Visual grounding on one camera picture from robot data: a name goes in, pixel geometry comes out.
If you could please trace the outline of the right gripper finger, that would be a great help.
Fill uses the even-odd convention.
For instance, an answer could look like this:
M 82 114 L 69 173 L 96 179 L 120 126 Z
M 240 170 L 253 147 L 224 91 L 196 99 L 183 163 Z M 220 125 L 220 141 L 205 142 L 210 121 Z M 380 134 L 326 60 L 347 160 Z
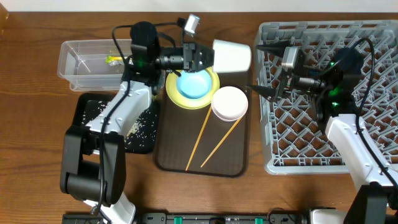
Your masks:
M 256 49 L 261 50 L 263 52 L 267 52 L 274 56 L 283 57 L 285 49 L 287 47 L 291 47 L 292 44 L 289 40 L 275 42 L 271 44 L 258 44 L 256 45 Z
M 275 101 L 277 99 L 277 90 L 274 88 L 269 88 L 260 85 L 247 85 L 252 91 L 258 93 L 261 97 L 265 98 L 267 101 Z

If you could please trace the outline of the light blue bowl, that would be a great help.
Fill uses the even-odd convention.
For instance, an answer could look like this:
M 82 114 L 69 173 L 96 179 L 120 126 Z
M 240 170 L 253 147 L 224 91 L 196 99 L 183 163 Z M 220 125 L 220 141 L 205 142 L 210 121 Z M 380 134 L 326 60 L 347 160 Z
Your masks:
M 210 74 L 206 70 L 199 72 L 182 71 L 176 81 L 178 92 L 189 99 L 204 97 L 210 91 L 211 84 Z

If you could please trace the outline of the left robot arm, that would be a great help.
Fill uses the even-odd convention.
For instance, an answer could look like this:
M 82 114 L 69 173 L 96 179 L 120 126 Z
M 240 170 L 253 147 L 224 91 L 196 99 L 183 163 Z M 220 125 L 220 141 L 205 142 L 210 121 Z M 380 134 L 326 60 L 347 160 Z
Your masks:
M 135 205 L 124 194 L 126 156 L 124 139 L 137 118 L 152 103 L 152 91 L 163 71 L 199 72 L 214 64 L 215 51 L 196 42 L 161 47 L 157 24 L 140 21 L 129 25 L 131 54 L 124 65 L 119 91 L 95 119 L 81 125 L 91 94 L 78 100 L 72 125 L 63 142 L 60 190 L 91 206 L 82 220 L 132 223 Z

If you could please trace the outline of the cooked rice leftovers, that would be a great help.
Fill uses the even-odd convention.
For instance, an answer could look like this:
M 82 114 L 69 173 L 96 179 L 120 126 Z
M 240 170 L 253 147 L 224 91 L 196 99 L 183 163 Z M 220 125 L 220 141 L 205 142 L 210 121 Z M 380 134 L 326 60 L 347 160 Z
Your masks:
M 109 101 L 90 100 L 85 106 L 81 125 L 95 119 L 107 106 Z M 159 123 L 160 103 L 153 101 L 131 126 L 124 140 L 126 152 L 148 154 L 154 150 L 157 127 Z

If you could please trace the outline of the pink white bowl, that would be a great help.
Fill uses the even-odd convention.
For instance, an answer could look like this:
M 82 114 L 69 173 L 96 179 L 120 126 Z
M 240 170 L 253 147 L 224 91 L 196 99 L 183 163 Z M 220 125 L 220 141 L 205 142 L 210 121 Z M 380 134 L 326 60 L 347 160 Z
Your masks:
M 248 98 L 234 86 L 225 86 L 217 90 L 211 101 L 211 109 L 222 121 L 232 122 L 242 118 L 248 110 Z

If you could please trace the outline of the green yellow wrapper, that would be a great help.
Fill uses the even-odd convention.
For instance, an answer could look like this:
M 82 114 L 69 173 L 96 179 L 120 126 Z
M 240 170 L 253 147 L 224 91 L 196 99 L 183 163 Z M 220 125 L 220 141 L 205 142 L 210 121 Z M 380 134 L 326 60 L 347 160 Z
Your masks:
M 110 66 L 124 65 L 124 60 L 122 57 L 108 55 L 105 59 L 105 63 Z

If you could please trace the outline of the pale green cup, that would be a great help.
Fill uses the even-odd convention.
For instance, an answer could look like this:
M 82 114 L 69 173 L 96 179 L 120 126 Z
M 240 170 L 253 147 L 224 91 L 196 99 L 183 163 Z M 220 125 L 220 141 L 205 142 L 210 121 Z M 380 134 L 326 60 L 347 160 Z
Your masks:
M 251 66 L 251 48 L 248 45 L 224 40 L 213 41 L 216 73 L 246 72 Z

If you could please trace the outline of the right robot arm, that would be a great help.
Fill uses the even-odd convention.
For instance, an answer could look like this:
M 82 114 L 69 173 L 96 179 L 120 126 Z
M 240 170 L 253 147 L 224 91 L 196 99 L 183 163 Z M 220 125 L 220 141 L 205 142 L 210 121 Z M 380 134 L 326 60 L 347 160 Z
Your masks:
M 361 117 L 363 104 L 356 104 L 352 93 L 362 79 L 363 56 L 356 46 L 367 42 L 361 38 L 351 47 L 334 54 L 324 70 L 305 65 L 305 54 L 288 41 L 259 44 L 256 49 L 282 58 L 282 79 L 277 88 L 250 85 L 250 89 L 267 101 L 286 98 L 292 90 L 311 97 L 313 120 L 336 147 L 344 160 L 357 194 L 347 212 L 332 208 L 313 208 L 308 223 L 397 223 L 397 171 L 388 163 L 374 143 Z

